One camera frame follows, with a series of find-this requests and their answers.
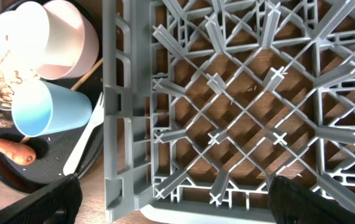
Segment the plastic fork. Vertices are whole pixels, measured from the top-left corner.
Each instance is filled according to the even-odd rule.
[[[82,157],[83,151],[85,150],[86,143],[89,140],[90,134],[93,129],[101,125],[104,122],[104,97],[103,93],[100,93],[95,109],[93,110],[92,116],[85,130],[83,130],[77,144],[71,152],[70,157],[64,165],[63,173],[64,175],[73,174],[77,169],[80,158]]]

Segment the blue cup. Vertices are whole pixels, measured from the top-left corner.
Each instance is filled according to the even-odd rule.
[[[92,115],[92,104],[82,93],[28,80],[16,88],[11,114],[22,134],[36,137],[84,126]]]

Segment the gray plastic rack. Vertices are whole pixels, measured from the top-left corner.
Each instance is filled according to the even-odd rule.
[[[355,20],[355,0],[324,0],[331,7],[319,20],[318,5],[321,1],[296,1],[294,8],[288,8],[287,0],[205,0],[208,7],[191,9],[195,0],[181,5],[177,0],[124,0],[123,15],[116,13],[115,0],[103,1],[103,56],[104,56],[104,170],[105,170],[105,208],[106,219],[115,221],[133,210],[141,209],[148,218],[168,223],[273,223],[270,210],[256,208],[250,199],[253,194],[267,194],[273,177],[294,163],[300,163],[316,183],[310,190],[335,200],[344,208],[355,213],[355,125],[339,125],[339,121],[349,114],[355,114],[355,99],[350,100],[341,92],[355,91],[355,30],[335,32],[334,30],[347,17]],[[166,27],[156,26],[156,8],[165,5]],[[235,12],[246,11],[238,16]],[[255,18],[255,25],[249,21]],[[227,32],[227,21],[234,23],[231,34]],[[301,37],[275,40],[275,36],[288,23],[300,29]],[[115,37],[122,31],[123,50],[117,50]],[[232,45],[235,36],[244,31],[256,40],[251,44]],[[192,50],[194,42],[205,39],[212,44],[211,49]],[[301,46],[296,55],[290,55],[281,49]],[[159,72],[157,50],[168,50],[168,72]],[[251,61],[262,51],[269,50],[286,62],[285,66],[273,67],[265,78],[259,78],[250,68]],[[312,52],[311,72],[298,60],[307,50]],[[330,50],[343,58],[337,67],[328,72],[321,71],[321,52]],[[239,60],[235,54],[251,52],[245,60]],[[224,80],[221,74],[207,73],[214,60],[223,55],[236,67],[236,71]],[[207,57],[198,65],[194,59]],[[116,58],[123,63],[123,84],[117,85]],[[184,86],[174,81],[175,66],[179,61],[191,65],[195,72]],[[313,84],[299,103],[283,97],[277,88],[284,82],[289,69],[300,72],[304,79]],[[258,93],[246,106],[239,103],[227,91],[239,76],[246,75],[259,86]],[[212,96],[202,106],[198,106],[186,94],[199,79],[205,78],[212,90]],[[168,95],[168,109],[158,110],[159,95]],[[265,94],[273,95],[289,108],[289,112],[272,127],[263,124],[250,108]],[[219,97],[227,97],[231,105],[240,109],[240,113],[226,126],[218,126],[206,113]],[[331,121],[323,120],[323,95],[328,95],[340,103],[344,110]],[[145,98],[149,98],[149,114],[145,108]],[[176,122],[175,112],[179,100],[186,100],[196,110],[196,114],[184,125]],[[308,117],[301,107],[307,100],[314,101],[315,117]],[[314,136],[293,150],[287,143],[288,131],[279,128],[282,123],[297,116],[314,129]],[[168,116],[168,125],[158,125],[159,116]],[[249,116],[264,130],[264,135],[254,147],[245,149],[229,136],[229,129],[242,117]],[[118,118],[123,119],[125,164],[118,170]],[[200,146],[187,133],[199,119],[206,119],[213,125],[207,133],[207,146]],[[179,141],[189,142],[196,151],[195,158],[183,166],[176,160]],[[226,168],[208,155],[208,151],[228,141],[238,152],[240,159]],[[290,157],[279,168],[270,172],[263,167],[252,153],[263,142],[281,146],[290,153]],[[336,146],[347,155],[333,169],[326,168],[324,158],[326,142]],[[159,146],[166,144],[169,151],[169,172],[159,172]],[[312,147],[316,150],[315,166],[303,158]],[[206,161],[217,171],[213,183],[196,181],[189,170],[199,161]],[[258,185],[237,184],[230,173],[241,163],[250,162],[262,175],[264,181]],[[204,189],[209,191],[209,203],[190,202],[184,199],[184,189]],[[242,194],[241,205],[233,203],[234,195]]]

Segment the carrot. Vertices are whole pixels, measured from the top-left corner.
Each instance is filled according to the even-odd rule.
[[[24,144],[0,138],[0,152],[16,164],[26,166],[36,159],[35,151]]]

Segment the black tray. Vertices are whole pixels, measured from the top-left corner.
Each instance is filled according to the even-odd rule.
[[[10,5],[6,11],[15,10],[20,4],[26,2],[18,1]],[[44,4],[47,1],[36,1]],[[100,41],[99,58],[102,55],[102,29],[97,24],[90,13],[76,1],[69,1],[88,19],[93,25]],[[92,102],[96,104],[98,96],[103,89],[102,83],[103,69],[100,67],[97,71],[77,90],[87,95]],[[49,81],[66,88],[71,88],[79,78]],[[32,193],[43,186],[61,179],[63,166],[68,159],[73,147],[77,143],[84,127],[64,131],[61,133],[48,134],[37,138],[32,138],[27,142],[37,153],[37,159],[29,166],[19,166],[3,154],[0,153],[0,181],[12,189],[22,193]],[[0,129],[0,138],[12,141],[20,141],[23,135],[15,128]],[[81,178],[95,163],[103,149],[103,126],[97,127],[90,137],[85,152],[78,165],[78,177]]]

